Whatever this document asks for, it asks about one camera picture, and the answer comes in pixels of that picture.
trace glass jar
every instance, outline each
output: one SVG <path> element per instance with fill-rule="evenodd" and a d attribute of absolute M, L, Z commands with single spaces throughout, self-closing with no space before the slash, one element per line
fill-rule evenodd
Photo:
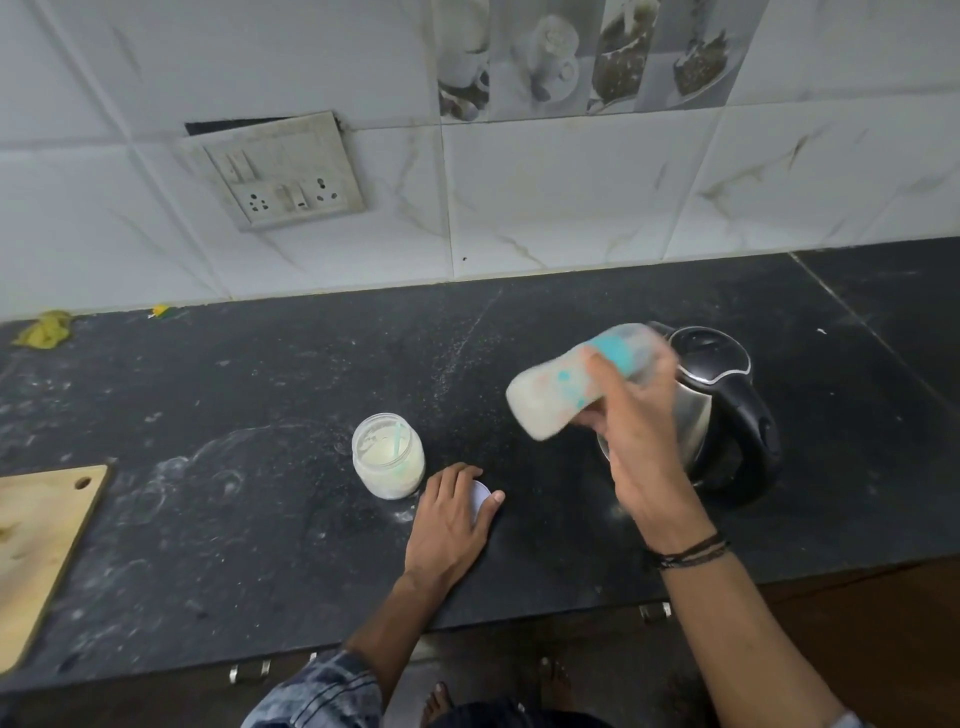
<path fill-rule="evenodd" d="M 351 448 L 353 468 L 377 497 L 407 497 L 423 480 L 426 460 L 420 436 L 399 415 L 368 417 L 353 431 Z"/>

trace denim shirt sleeve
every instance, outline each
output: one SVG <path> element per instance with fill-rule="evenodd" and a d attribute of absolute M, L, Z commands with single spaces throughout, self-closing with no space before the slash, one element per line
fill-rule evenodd
<path fill-rule="evenodd" d="M 873 728 L 869 723 L 864 723 L 853 713 L 844 714 L 837 720 L 831 728 Z"/>
<path fill-rule="evenodd" d="M 243 728 L 379 728 L 380 687 L 363 659 L 339 652 L 307 663 L 280 683 L 243 722 Z"/>

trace bracelet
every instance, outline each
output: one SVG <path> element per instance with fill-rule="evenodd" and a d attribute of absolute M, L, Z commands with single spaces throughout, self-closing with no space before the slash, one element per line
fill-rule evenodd
<path fill-rule="evenodd" d="M 688 567 L 699 567 L 701 564 L 707 564 L 714 559 L 719 559 L 721 556 L 730 551 L 730 544 L 726 541 L 720 545 L 719 548 L 715 548 L 710 553 L 705 553 L 703 556 L 697 556 L 692 559 L 686 559 L 684 561 L 665 561 L 660 563 L 660 570 L 666 569 L 686 569 Z"/>
<path fill-rule="evenodd" d="M 699 544 L 694 544 L 680 553 L 664 554 L 657 553 L 650 548 L 646 549 L 647 554 L 654 562 L 654 566 L 659 570 L 699 566 L 700 564 L 713 561 L 713 559 L 720 558 L 729 550 L 730 542 L 727 541 L 727 537 L 719 530 Z"/>

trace kettle lid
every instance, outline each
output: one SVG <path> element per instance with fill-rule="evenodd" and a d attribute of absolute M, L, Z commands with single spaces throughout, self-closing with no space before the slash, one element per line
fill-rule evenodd
<path fill-rule="evenodd" d="M 712 386 L 725 376 L 750 376 L 753 369 L 740 342 L 715 328 L 678 328 L 668 341 L 680 358 L 681 372 L 696 384 Z"/>

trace wrist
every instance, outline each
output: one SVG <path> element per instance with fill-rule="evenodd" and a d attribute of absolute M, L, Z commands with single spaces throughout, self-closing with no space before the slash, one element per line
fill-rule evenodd
<path fill-rule="evenodd" d="M 419 595 L 438 607 L 450 591 L 446 579 L 441 574 L 432 574 L 419 569 L 406 570 L 396 581 L 394 588 Z"/>
<path fill-rule="evenodd" d="M 717 532 L 700 500 L 682 502 L 658 513 L 634 517 L 647 546 L 656 553 L 681 553 Z"/>

